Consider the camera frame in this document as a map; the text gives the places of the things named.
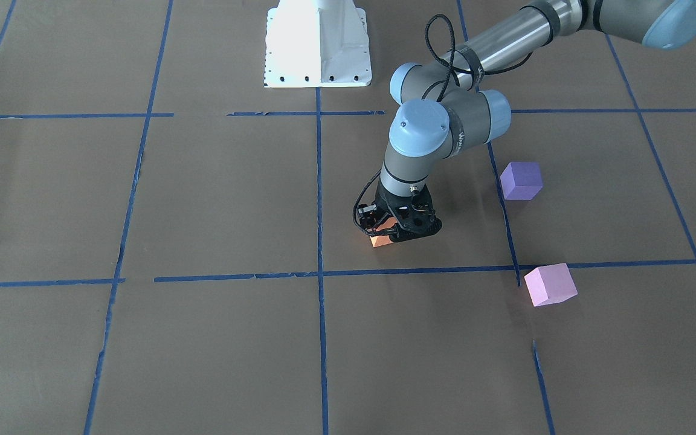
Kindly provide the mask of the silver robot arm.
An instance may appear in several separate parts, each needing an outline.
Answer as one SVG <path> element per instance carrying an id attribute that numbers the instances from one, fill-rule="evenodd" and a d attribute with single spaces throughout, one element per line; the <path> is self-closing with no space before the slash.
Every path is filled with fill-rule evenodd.
<path id="1" fill-rule="evenodd" d="M 508 99 L 475 86 L 581 30 L 677 49 L 696 36 L 696 1 L 532 1 L 469 41 L 453 42 L 428 65 L 399 66 L 390 79 L 390 94 L 399 107 L 383 165 L 373 176 L 375 200 L 354 204 L 357 228 L 392 243 L 436 234 L 442 221 L 427 187 L 433 166 L 489 143 L 511 125 Z"/>

